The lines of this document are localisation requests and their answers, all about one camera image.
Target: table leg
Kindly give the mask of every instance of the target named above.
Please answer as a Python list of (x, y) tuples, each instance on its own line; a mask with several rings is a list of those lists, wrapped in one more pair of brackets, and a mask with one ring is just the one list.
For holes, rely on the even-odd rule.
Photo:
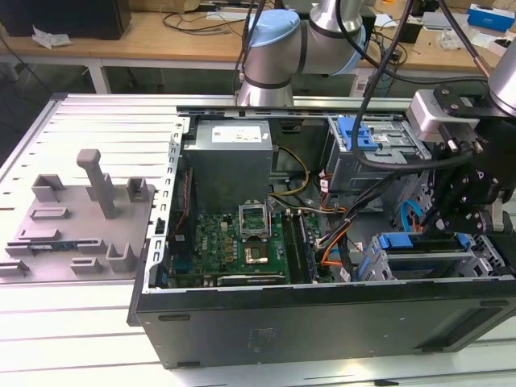
[(369, 82), (369, 77), (372, 76), (374, 69), (355, 69), (355, 79), (353, 80), (352, 91), (349, 93), (350, 97), (363, 97), (365, 86)]
[(95, 64), (89, 65), (88, 69), (97, 94), (110, 94), (111, 88), (107, 79), (106, 69)]
[(0, 63), (0, 73), (7, 77), (8, 81), (16, 82), (19, 79), (15, 65), (12, 63)]

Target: wooden desk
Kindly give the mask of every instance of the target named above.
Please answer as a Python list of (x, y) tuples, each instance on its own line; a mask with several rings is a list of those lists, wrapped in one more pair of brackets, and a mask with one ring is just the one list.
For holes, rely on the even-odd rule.
[[(402, 0), (395, 0), (394, 4), (384, 4), (382, 1), (377, 0), (377, 5), (375, 6), (381, 13), (392, 15), (393, 19), (400, 18), (404, 7), (405, 2)], [(456, 9), (452, 9), (451, 11), (454, 13), (459, 12)], [(392, 37), (395, 29), (396, 28), (384, 28), (381, 30), (381, 33)], [(426, 31), (422, 28), (415, 44), (402, 44), (409, 54), (402, 69), (480, 73), (465, 48), (451, 51), (444, 51), (440, 48), (436, 42), (440, 33), (440, 31)], [(377, 46), (375, 44), (371, 46), (372, 51), (378, 53)], [(499, 56), (485, 48), (476, 46), (476, 49), (487, 60), (490, 66), (494, 67), (497, 65), (500, 60)]]
[[(376, 8), (397, 19), (404, 4), (403, 0), (396, 0), (392, 5), (379, 1)], [(170, 19), (171, 23), (177, 21), (176, 16)], [(181, 26), (193, 28), (218, 23), (221, 21), (199, 19)], [(234, 23), (232, 27), (241, 33), (243, 22)], [(382, 33), (392, 35), (393, 29), (385, 28)], [(409, 56), (398, 72), (416, 77), (478, 73), (465, 49), (440, 49), (435, 42), (438, 34), (422, 30), (416, 44), (404, 44)], [(87, 66), (97, 92), (109, 93), (109, 82), (104, 71), (106, 66), (229, 70), (235, 66), (241, 39), (235, 33), (187, 35), (164, 26), (159, 13), (133, 12), (131, 25), (120, 40), (73, 39), (73, 45), (52, 50), (40, 47), (31, 38), (6, 37), (6, 41), (27, 63)], [(378, 57), (378, 47), (374, 44), (370, 44), (369, 51)], [(494, 66), (498, 62), (499, 58), (491, 52), (483, 48), (479, 48), (479, 51), (490, 65)], [(17, 60), (0, 45), (0, 62), (16, 63)], [(373, 68), (365, 60), (359, 63), (358, 69), (354, 71), (357, 77), (353, 96), (361, 95), (363, 85), (372, 72)]]
[[(199, 15), (187, 15), (185, 19), (195, 19), (194, 16)], [(173, 17), (169, 22), (176, 24), (178, 19)], [(200, 19), (182, 23), (181, 27), (220, 23), (223, 21)], [(233, 23), (231, 27), (241, 33), (243, 22)], [(235, 33), (197, 36), (174, 31), (161, 22), (157, 12), (133, 12), (131, 25), (120, 40), (72, 38), (72, 41), (70, 46), (48, 50), (29, 37), (6, 37), (6, 42), (27, 63), (87, 66), (97, 93), (104, 94), (110, 92), (106, 66), (233, 69), (241, 45), (241, 38)], [(1, 44), (0, 62), (17, 63)]]

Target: blue box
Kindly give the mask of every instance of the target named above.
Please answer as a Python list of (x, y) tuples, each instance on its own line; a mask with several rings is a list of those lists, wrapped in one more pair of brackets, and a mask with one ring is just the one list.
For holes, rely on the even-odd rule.
[(490, 28), (495, 31), (505, 32), (514, 23), (514, 12), (510, 10), (472, 4), (468, 9), (468, 14), (469, 25)]

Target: cpu socket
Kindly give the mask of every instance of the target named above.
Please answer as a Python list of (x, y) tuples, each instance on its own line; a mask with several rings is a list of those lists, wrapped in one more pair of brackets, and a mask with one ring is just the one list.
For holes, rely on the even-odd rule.
[(267, 264), (268, 243), (261, 241), (247, 241), (243, 244), (245, 264)]

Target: floor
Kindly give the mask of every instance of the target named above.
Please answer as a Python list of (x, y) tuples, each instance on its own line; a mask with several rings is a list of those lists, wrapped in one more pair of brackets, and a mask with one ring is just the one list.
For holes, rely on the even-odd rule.
[[(81, 66), (31, 64), (38, 78), (53, 92), (94, 93), (86, 69)], [(0, 165), (23, 137), (48, 100), (48, 92), (23, 66), (19, 79), (8, 82), (0, 73)], [(164, 85), (159, 69), (108, 68), (113, 93), (129, 94), (231, 94), (232, 72), (224, 70), (164, 69)], [(293, 78), (294, 95), (349, 95), (352, 76), (324, 77), (301, 75)], [(478, 85), (462, 85), (464, 90)], [(416, 85), (396, 82), (389, 97), (411, 97)], [(385, 96), (379, 88), (377, 96)]]

